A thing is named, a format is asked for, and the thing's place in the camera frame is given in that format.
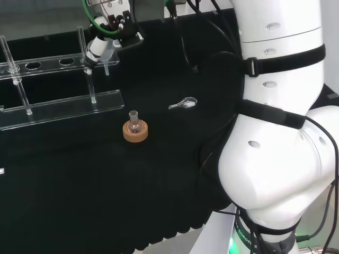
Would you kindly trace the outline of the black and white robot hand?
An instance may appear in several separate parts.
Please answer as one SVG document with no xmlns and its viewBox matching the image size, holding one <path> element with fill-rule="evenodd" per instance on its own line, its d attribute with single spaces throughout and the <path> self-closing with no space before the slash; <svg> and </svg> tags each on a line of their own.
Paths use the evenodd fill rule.
<svg viewBox="0 0 339 254">
<path fill-rule="evenodd" d="M 89 30 L 94 34 L 84 57 L 88 66 L 109 60 L 114 51 L 143 43 L 144 36 L 129 1 L 82 1 L 82 5 L 90 20 Z"/>
</svg>

